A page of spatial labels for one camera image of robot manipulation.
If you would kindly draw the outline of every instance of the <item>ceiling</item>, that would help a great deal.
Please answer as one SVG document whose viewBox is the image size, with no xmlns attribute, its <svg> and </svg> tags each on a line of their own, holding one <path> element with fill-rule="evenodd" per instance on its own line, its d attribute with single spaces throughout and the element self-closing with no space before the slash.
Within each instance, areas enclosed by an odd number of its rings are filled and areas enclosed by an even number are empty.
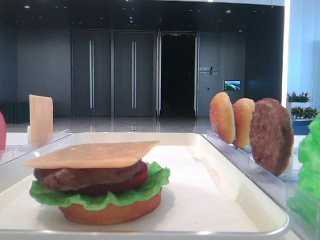
<svg viewBox="0 0 320 240">
<path fill-rule="evenodd" d="M 163 0 L 0 0 L 0 19 L 19 27 L 33 28 L 235 32 L 248 31 L 283 14 L 283 6 L 257 4 Z"/>
</svg>

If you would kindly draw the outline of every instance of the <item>tray rim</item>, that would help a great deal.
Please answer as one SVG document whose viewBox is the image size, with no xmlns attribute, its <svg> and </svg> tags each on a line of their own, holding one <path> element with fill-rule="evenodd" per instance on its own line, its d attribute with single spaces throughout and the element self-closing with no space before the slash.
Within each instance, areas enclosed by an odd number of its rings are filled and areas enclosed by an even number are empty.
<svg viewBox="0 0 320 240">
<path fill-rule="evenodd" d="M 264 191 L 263 188 L 261 188 L 259 185 L 257 185 L 248 175 L 246 175 L 233 161 L 230 161 L 230 159 L 217 147 L 215 146 L 207 137 L 205 137 L 201 133 L 194 133 L 194 132 L 78 132 L 78 133 L 69 133 L 68 135 L 57 139 L 55 141 L 52 141 L 46 145 L 41 146 L 38 149 L 34 149 L 34 151 L 39 150 L 43 147 L 48 147 L 51 144 L 55 144 L 57 142 L 65 141 L 67 138 L 72 138 L 76 135 L 81 134 L 89 134 L 89 135 L 100 135 L 100 134 L 116 134 L 116 135 L 124 135 L 124 134 L 134 134 L 134 135 L 195 135 L 200 136 L 203 140 L 208 142 L 213 148 L 215 148 L 221 155 L 223 155 L 226 160 L 228 160 L 231 164 L 233 164 L 238 171 L 240 171 L 250 182 L 254 183 L 260 191 L 262 191 L 268 198 L 270 198 L 274 204 L 276 204 L 285 214 L 286 217 L 286 223 L 284 226 L 274 230 L 274 231 L 266 231 L 266 232 L 224 232 L 224 231 L 59 231 L 59 230 L 28 230 L 28 229 L 1 229 L 0 228 L 0 236 L 1 235 L 11 235 L 13 236 L 32 236 L 32 237 L 44 237 L 44 236 L 78 236 L 78 237 L 130 237 L 134 238 L 135 236 L 146 238 L 146 237 L 174 237 L 174 238 L 184 238 L 184 237 L 236 237 L 236 238 L 265 238 L 265 237 L 277 237 L 277 236 L 283 236 L 287 232 L 291 230 L 292 220 L 288 214 L 288 212 L 278 203 L 276 202 L 267 192 Z M 24 154 L 22 156 L 19 156 L 17 158 L 14 158 L 14 160 L 17 160 L 19 158 L 24 157 Z M 8 161 L 4 163 L 3 165 L 0 165 L 0 168 L 8 163 L 11 163 L 11 161 Z"/>
</svg>

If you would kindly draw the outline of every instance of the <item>cheese slice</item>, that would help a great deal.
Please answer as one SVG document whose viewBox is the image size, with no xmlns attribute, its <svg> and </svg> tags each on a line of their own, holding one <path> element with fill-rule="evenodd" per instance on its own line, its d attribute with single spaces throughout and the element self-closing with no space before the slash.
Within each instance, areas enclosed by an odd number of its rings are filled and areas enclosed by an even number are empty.
<svg viewBox="0 0 320 240">
<path fill-rule="evenodd" d="M 51 97 L 29 95 L 30 141 L 45 142 L 54 130 L 54 107 Z"/>
<path fill-rule="evenodd" d="M 37 169 L 125 168 L 144 157 L 159 141 L 72 145 L 25 162 Z"/>
</svg>

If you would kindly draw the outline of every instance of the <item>wall-mounted screen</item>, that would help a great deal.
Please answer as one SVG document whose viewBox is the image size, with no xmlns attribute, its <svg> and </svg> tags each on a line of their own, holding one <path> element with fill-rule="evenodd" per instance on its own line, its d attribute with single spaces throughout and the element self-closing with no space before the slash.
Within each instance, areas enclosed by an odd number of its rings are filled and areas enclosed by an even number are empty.
<svg viewBox="0 0 320 240">
<path fill-rule="evenodd" d="M 240 91 L 240 81 L 224 81 L 225 91 Z"/>
</svg>

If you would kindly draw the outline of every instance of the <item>white tray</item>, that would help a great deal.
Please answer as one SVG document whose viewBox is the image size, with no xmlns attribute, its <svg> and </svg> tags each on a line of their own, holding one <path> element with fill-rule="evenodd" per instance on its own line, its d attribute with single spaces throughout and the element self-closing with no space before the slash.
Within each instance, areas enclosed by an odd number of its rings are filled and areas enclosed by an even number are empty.
<svg viewBox="0 0 320 240">
<path fill-rule="evenodd" d="M 71 223 L 57 207 L 29 196 L 35 155 L 84 143 L 160 140 L 144 158 L 170 168 L 170 183 L 152 213 L 129 223 L 90 226 Z M 286 212 L 241 173 L 203 136 L 194 133 L 76 133 L 0 167 L 0 239 L 281 240 L 289 230 Z"/>
</svg>

